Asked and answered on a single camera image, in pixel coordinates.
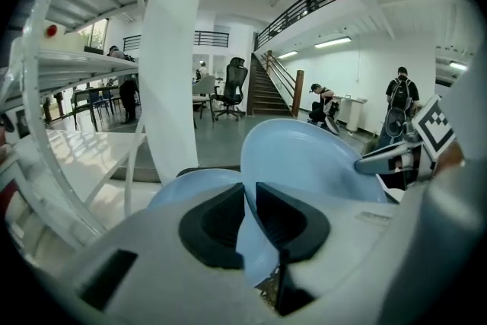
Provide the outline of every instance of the wooden newel post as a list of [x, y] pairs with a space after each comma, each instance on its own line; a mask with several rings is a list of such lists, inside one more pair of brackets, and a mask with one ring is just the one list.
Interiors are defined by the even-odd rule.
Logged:
[[267, 60], [266, 60], [266, 72], [269, 73], [269, 61], [272, 56], [272, 50], [267, 51]]
[[304, 71], [296, 72], [296, 87], [294, 88], [294, 97], [292, 100], [291, 114], [298, 118], [299, 104], [301, 102], [301, 92], [303, 92]]

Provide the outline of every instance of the white pillar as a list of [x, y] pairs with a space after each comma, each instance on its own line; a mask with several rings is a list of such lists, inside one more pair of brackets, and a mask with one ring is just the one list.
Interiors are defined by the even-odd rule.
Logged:
[[191, 64], [199, 0], [149, 0], [140, 45], [140, 92], [152, 158], [162, 183], [198, 166]]

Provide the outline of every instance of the window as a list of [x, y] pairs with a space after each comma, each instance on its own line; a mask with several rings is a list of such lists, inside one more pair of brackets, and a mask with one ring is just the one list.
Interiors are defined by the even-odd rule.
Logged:
[[105, 35], [107, 33], [108, 20], [103, 19], [96, 24], [92, 24], [85, 27], [83, 30], [78, 31], [83, 37], [85, 46], [90, 46], [96, 49], [103, 49], [103, 43], [105, 41]]

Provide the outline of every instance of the red knob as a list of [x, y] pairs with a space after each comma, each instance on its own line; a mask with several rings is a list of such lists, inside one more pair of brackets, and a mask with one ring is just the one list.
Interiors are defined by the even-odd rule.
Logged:
[[54, 37], [57, 32], [58, 32], [58, 27], [55, 24], [51, 24], [46, 30], [46, 35], [48, 37]]

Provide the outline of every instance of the staircase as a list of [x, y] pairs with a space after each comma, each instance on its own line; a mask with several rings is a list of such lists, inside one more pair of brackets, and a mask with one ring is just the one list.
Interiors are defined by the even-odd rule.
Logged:
[[253, 79], [253, 114], [292, 116], [288, 105], [267, 75], [260, 61], [253, 56], [255, 73]]

